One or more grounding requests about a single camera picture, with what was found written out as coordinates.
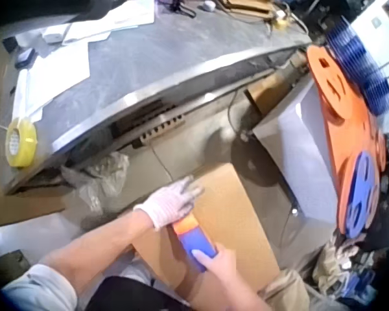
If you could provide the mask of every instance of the metal workbench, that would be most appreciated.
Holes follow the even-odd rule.
[[[4,191],[15,193],[54,178],[62,164],[90,164],[153,126],[269,75],[296,48],[311,42],[297,25],[270,33],[261,22],[245,23],[220,11],[196,13],[191,19],[159,6],[154,24],[112,32],[106,41],[90,43],[90,77],[43,109],[42,120],[35,123],[34,162],[21,170],[9,167],[5,158],[5,127],[11,121],[11,90],[18,76],[8,66],[0,105]],[[107,138],[86,143],[97,134]]]

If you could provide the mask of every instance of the black pants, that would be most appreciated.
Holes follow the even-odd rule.
[[[108,277],[86,307],[87,311],[188,311],[179,301],[152,287],[125,277]]]

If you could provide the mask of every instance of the white work glove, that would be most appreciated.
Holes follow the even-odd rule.
[[[134,210],[141,209],[151,218],[156,230],[165,225],[177,222],[192,210],[195,200],[203,193],[202,187],[188,190],[193,177],[187,176],[169,186],[158,189],[143,204]]]

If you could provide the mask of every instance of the shirt sleeve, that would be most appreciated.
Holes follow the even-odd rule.
[[[43,264],[34,265],[1,291],[20,310],[73,311],[78,301],[71,283]]]

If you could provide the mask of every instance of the packing tape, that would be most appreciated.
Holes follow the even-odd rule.
[[[36,151],[36,129],[27,119],[14,119],[6,134],[6,157],[11,167],[28,167]]]

